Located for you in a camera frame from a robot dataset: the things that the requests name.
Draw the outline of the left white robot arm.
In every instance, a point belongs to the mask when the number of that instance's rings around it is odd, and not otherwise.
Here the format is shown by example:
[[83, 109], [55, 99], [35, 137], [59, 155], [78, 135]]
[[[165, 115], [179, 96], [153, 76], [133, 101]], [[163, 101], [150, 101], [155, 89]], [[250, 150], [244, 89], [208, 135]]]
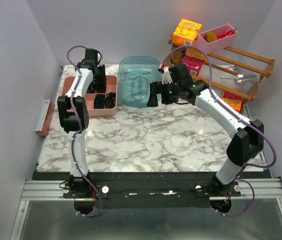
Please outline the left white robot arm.
[[[84, 58], [78, 64], [70, 60], [70, 52], [76, 48], [85, 50]], [[69, 63], [75, 68], [75, 77], [70, 89], [57, 98], [57, 109], [60, 126], [66, 132], [71, 154], [71, 171], [68, 181], [70, 191], [80, 197], [88, 197], [91, 193], [101, 198], [99, 191], [89, 179], [89, 167], [86, 159], [85, 134], [89, 126], [89, 113], [85, 96], [89, 85], [99, 76], [99, 65], [102, 54], [93, 48], [77, 45], [66, 54]]]

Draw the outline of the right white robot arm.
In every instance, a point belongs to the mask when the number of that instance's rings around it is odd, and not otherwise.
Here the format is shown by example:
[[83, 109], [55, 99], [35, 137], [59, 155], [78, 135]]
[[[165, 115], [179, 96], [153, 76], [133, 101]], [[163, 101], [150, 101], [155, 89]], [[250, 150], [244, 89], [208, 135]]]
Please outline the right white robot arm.
[[263, 123], [251, 121], [233, 110], [203, 80], [194, 81], [183, 63], [172, 67], [160, 65], [158, 72], [159, 81], [149, 85], [147, 107], [158, 106], [158, 95], [164, 105], [185, 100], [210, 115], [231, 138], [226, 149], [227, 159], [207, 184], [209, 193], [224, 195], [246, 164], [263, 150]]

